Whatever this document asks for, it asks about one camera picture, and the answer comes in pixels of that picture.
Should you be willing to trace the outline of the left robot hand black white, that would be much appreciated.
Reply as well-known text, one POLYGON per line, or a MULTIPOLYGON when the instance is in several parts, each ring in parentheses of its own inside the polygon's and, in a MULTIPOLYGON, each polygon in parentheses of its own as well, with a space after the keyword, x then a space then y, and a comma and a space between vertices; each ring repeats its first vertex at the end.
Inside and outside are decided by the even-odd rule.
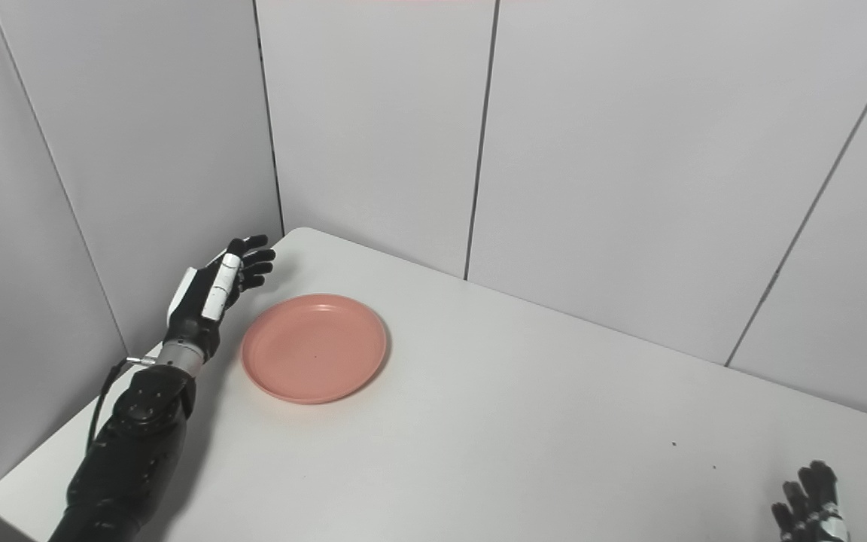
POLYGON ((243 292, 262 287, 274 268, 275 250, 264 234, 234 238, 200 268, 189 268, 166 315, 163 346, 190 344, 209 360, 220 345, 226 312, 243 292))

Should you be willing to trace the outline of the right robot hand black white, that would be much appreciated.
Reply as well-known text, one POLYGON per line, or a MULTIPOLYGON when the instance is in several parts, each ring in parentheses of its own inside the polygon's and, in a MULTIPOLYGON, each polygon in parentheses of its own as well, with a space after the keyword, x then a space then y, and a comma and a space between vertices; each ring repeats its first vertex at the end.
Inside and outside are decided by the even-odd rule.
POLYGON ((798 479, 782 484, 784 502, 771 505, 780 541, 850 541, 841 513, 838 478, 825 461, 814 460, 798 471, 798 479))

